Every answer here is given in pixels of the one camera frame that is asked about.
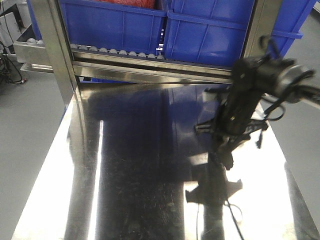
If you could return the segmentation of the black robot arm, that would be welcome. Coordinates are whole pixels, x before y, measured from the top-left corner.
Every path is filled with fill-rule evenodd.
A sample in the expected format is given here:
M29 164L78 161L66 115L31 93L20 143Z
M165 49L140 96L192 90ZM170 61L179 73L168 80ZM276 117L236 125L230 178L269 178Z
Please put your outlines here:
M285 59L272 37L259 38L261 56L237 60L231 69L232 86L226 101L220 105L216 116L197 124L197 133L209 133L218 141L217 152L229 155L241 142L250 139L251 133L264 132L271 113L282 107L283 102L297 103L308 99L320 103L320 90L302 82L314 76L315 71L298 65L294 59ZM252 115L264 94L276 98L264 111L262 119Z

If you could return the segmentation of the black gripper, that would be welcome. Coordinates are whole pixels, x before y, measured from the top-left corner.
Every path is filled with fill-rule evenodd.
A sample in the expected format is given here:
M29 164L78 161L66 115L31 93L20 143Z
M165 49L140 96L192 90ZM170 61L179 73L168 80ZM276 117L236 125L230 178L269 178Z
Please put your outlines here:
M231 69L232 86L226 102L213 119L195 126L197 133L211 133L216 137L216 153L230 155L237 147L263 94L256 86L256 74L265 62L263 58L237 60Z

